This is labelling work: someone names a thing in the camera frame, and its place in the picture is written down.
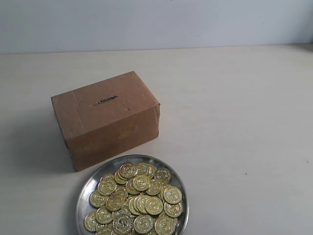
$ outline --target table surface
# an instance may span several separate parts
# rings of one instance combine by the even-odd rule
[[[161,103],[155,156],[185,183],[185,235],[313,231],[313,46],[0,55],[1,234],[76,235],[101,165],[73,172],[50,97],[136,71]]]

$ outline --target plate rim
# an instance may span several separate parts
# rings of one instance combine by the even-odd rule
[[[153,160],[156,160],[156,161],[159,161],[161,162],[163,165],[165,165],[167,168],[169,168],[173,173],[175,173],[178,181],[180,182],[181,184],[181,187],[182,189],[184,190],[184,194],[185,194],[185,200],[186,200],[186,219],[184,221],[184,225],[182,227],[182,230],[180,232],[180,234],[182,235],[185,231],[185,228],[187,226],[187,222],[188,222],[188,218],[189,218],[189,201],[188,201],[188,196],[187,196],[187,191],[186,191],[186,188],[185,188],[185,185],[183,183],[183,181],[181,180],[180,176],[177,174],[177,172],[172,168],[170,167],[167,163],[165,163],[164,161],[158,159],[158,158],[155,158],[155,157],[152,157],[152,156],[149,156],[149,155],[143,155],[143,154],[129,154],[129,155],[123,155],[123,156],[120,156],[120,157],[116,157],[116,158],[111,158],[111,159],[107,159],[106,161],[103,162],[103,164],[98,167],[91,175],[90,177],[88,178],[88,180],[86,181],[86,183],[84,184],[84,186],[82,187],[80,193],[79,193],[79,196],[78,196],[78,199],[77,199],[77,202],[76,202],[76,216],[75,216],[75,222],[76,222],[76,229],[77,229],[77,232],[79,235],[82,235],[80,230],[79,230],[79,222],[78,222],[78,203],[80,201],[80,198],[82,196],[82,193],[84,191],[84,189],[87,187],[88,183],[90,180],[92,180],[93,176],[98,172],[100,171],[100,169],[102,167],[104,167],[106,164],[108,164],[109,162],[112,162],[112,161],[115,161],[116,159],[123,159],[123,158],[128,158],[128,157],[131,157],[131,156],[135,156],[135,157],[148,157],[148,158],[151,158]]]

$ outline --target stack of coins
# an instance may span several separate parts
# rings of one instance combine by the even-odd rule
[[[104,175],[90,195],[98,210],[86,216],[86,229],[96,235],[172,235],[183,205],[171,180],[167,168],[124,163],[115,174]]]

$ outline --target brown cardboard box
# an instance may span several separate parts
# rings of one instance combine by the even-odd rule
[[[77,171],[158,136],[160,104],[134,71],[51,100]]]

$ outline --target metal plate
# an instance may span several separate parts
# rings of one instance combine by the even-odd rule
[[[166,163],[162,162],[161,160],[150,157],[147,155],[127,155],[118,157],[112,160],[109,160],[103,164],[99,169],[97,169],[92,176],[87,180],[85,183],[77,201],[76,206],[76,226],[78,230],[78,235],[94,235],[95,233],[89,232],[85,226],[84,226],[84,219],[86,215],[89,212],[96,211],[97,209],[94,208],[90,202],[89,202],[89,196],[90,194],[95,191],[100,178],[106,174],[106,173],[112,173],[114,174],[118,168],[126,162],[131,162],[134,164],[144,162],[144,163],[150,163],[154,165],[156,168],[160,167],[166,167],[168,168],[172,174],[172,181],[171,185],[178,187],[181,190],[182,193],[182,204],[184,211],[182,215],[178,218],[178,226],[175,229],[174,234],[175,235],[181,235],[183,231],[185,230],[185,227],[187,225],[188,221],[188,215],[189,215],[189,204],[188,204],[188,198],[186,195],[186,190],[184,187],[184,184],[181,180],[181,178],[177,175],[177,173]]]

